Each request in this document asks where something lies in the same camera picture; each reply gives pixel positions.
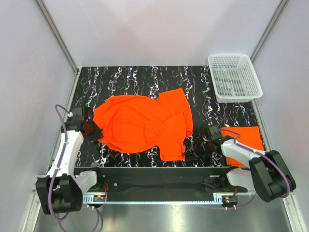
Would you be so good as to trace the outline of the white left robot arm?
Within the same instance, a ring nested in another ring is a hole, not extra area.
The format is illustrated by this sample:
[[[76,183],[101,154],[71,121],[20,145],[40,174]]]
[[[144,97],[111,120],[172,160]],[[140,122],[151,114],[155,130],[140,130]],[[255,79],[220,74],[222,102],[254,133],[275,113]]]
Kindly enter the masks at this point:
[[[76,212],[89,190],[100,191],[104,179],[97,168],[74,175],[75,162],[83,142],[98,145],[102,129],[87,106],[75,106],[61,122],[61,141],[50,170],[36,182],[36,191],[46,215]]]

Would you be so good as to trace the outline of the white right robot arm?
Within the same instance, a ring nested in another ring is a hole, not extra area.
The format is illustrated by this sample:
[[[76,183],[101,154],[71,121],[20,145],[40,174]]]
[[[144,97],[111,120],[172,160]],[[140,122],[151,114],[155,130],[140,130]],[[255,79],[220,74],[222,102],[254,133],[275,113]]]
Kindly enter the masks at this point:
[[[286,198],[296,189],[296,182],[281,154],[276,150],[263,151],[240,142],[241,134],[231,128],[208,126],[203,139],[196,138],[182,156],[186,161],[199,160],[207,151],[232,158],[244,169],[234,167],[219,179],[223,191],[243,187],[255,191],[264,201]]]

